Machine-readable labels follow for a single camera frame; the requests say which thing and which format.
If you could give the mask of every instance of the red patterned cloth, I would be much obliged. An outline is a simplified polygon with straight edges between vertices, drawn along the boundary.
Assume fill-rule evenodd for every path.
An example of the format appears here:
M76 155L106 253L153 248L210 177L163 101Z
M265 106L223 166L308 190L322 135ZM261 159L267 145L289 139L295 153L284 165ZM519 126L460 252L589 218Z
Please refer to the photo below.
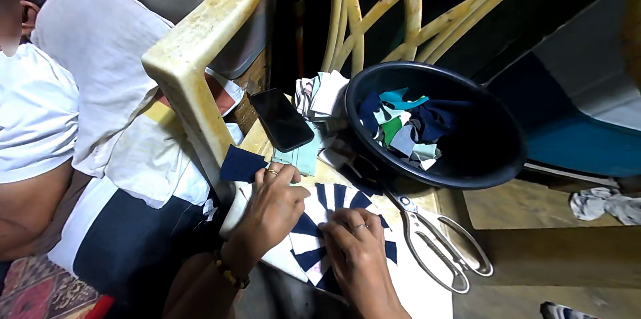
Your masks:
M84 319L98 293L47 256L13 262L0 297L2 319Z

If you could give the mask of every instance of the beige plastic chair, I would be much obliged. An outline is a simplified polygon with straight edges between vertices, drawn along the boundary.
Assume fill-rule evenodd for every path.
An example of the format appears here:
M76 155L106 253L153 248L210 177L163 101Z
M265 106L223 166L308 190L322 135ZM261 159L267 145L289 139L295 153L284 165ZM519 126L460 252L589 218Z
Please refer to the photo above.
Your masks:
M216 186L231 135L203 77L209 63L260 0L205 0L145 53L142 62L177 112L207 177ZM333 0L322 69L340 69L352 53L352 76L363 69L365 32L400 0L380 0L362 15L358 0ZM385 61L434 63L502 0L465 0L421 27L422 0L404 0L405 42ZM349 25L350 36L345 38ZM436 36L418 52L417 47Z

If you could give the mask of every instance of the black smartphone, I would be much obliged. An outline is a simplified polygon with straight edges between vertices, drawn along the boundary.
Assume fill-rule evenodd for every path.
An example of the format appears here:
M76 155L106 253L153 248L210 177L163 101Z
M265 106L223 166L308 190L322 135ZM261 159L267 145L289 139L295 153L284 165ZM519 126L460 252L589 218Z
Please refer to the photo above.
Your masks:
M279 151L287 152L309 143L314 132L287 101L281 89L270 89L249 97L267 136Z

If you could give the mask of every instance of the finger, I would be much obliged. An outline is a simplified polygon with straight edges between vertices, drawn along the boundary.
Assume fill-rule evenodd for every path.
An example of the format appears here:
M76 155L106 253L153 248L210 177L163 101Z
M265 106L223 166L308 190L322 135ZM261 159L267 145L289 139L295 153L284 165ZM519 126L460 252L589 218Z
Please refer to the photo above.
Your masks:
M383 236L383 225L381 225L381 218L378 215L375 215L364 208L355 208L356 211L363 217L365 225L369 229L369 232L382 243L385 242L385 237Z
M337 208L332 215L332 220L346 223L360 241L368 240L372 236L372 233L367 230L365 220L356 210L344 207Z
M347 270L345 253L343 253L343 250L330 233L323 231L323 237L325 238L325 248L327 249L330 261L332 262L332 267L334 268L334 276L336 277L336 280L341 283Z
M300 182L300 171L294 166L287 164L280 171L278 171L280 180L287 181L287 183Z
M324 225L318 226L323 233L330 235L336 244L348 254L354 249L357 245L360 245L358 239L352 235L343 225L338 224L335 221L329 221Z
M309 190L302 186L290 186L287 189L290 192L289 197L292 198L294 203L305 201L305 198L311 196Z
M300 200L293 206L293 215L296 221L300 219L300 216L305 212L305 201Z
M265 173L265 181L273 180L274 178L276 178L280 174L283 166L284 164L281 164L280 162L272 162L271 164L269 164L269 170L267 170L267 173Z
M260 189L263 186L263 182L265 181L265 173L267 172L266 168L262 168L256 172L256 175L254 175L254 178L256 179L256 188Z

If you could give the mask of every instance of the scissors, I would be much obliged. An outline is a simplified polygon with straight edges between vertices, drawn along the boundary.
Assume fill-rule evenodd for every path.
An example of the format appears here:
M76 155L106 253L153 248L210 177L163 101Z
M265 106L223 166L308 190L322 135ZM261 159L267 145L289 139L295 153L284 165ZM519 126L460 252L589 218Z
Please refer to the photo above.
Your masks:
M408 197L394 194L390 185L387 184L384 180L379 180L379 182L383 186L387 194L396 203L396 206L401 209L401 212L403 214L403 226L407 245L410 248L414 259L416 259L421 268L425 270L425 272L429 274L432 279L434 279L445 289L450 290L453 293L466 294L470 290L470 282L464 271L471 270L474 273L481 275L482 277L489 277L494 273L492 263L490 263L483 249L481 249L478 242L461 225L444 215L434 214L427 210L423 210ZM445 236L445 234L440 229L441 223L451 227L455 232L459 233L462 237L466 237L467 240L472 243L472 245L474 245L474 248L476 248L478 254L481 257L480 267L478 269L475 269L472 265L470 265L461 255L461 252ZM414 242L412 240L413 234L416 234L421 239L423 239L428 247L435 252L438 258L441 259L445 266L447 266L452 274L454 274L452 285L447 285L446 283L441 281L434 273L429 270L428 266L423 263L423 260L421 260L421 257L419 257L419 254L414 248ZM443 253L443 251L438 247L437 243L440 243L443 247L445 247L449 254L452 255L452 259L448 258Z

